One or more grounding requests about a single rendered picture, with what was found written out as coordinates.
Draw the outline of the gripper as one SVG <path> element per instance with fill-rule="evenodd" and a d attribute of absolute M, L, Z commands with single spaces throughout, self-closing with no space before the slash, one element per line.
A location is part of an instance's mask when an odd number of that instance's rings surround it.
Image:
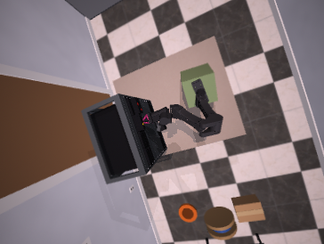
<path fill-rule="evenodd" d="M 145 115 L 145 117 L 142 119 L 142 121 L 144 120 L 144 119 L 148 119 L 148 122 L 143 122 L 143 124 L 151 124 L 151 123 L 154 123 L 153 122 L 153 120 L 152 120 L 152 117 L 154 117 L 154 116 L 156 116 L 156 115 L 159 115 L 159 112 L 158 112 L 158 110 L 157 111 L 155 111 L 155 112 L 149 112 L 149 113 L 147 113 L 146 115 Z M 160 116 L 160 115 L 159 115 Z"/>

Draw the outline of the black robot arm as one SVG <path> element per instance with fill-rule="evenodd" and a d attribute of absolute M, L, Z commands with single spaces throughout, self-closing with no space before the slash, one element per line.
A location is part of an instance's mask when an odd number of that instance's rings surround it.
<path fill-rule="evenodd" d="M 206 119 L 191 114 L 179 104 L 172 104 L 170 105 L 170 113 L 169 109 L 165 107 L 158 111 L 160 116 L 156 115 L 152 117 L 153 122 L 159 121 L 157 131 L 161 132 L 166 130 L 166 125 L 172 123 L 172 118 L 176 118 L 194 127 L 199 132 L 200 137 L 221 133 L 223 116 L 215 113 L 208 104 L 209 100 L 201 79 L 193 81 L 191 84 L 196 93 L 195 105 L 197 108 L 200 108 Z"/>

